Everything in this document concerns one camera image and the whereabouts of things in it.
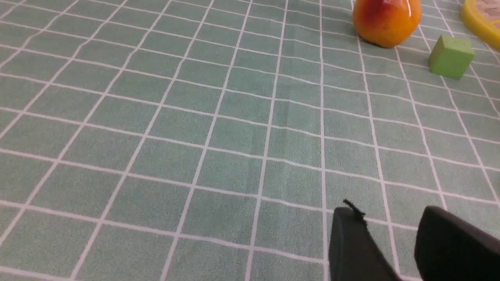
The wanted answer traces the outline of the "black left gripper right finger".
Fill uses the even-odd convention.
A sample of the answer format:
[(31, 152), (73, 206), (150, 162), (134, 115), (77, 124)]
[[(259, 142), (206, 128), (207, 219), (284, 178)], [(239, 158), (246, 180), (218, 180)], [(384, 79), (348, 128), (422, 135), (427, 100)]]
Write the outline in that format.
[(414, 258), (424, 281), (498, 281), (500, 241), (438, 206), (418, 224)]

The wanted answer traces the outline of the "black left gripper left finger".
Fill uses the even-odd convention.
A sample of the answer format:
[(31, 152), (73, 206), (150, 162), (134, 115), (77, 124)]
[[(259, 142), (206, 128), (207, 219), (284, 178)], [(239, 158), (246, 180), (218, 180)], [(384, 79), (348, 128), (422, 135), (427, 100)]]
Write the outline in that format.
[(332, 281), (400, 281), (368, 230), (365, 213), (345, 199), (334, 209), (329, 264)]

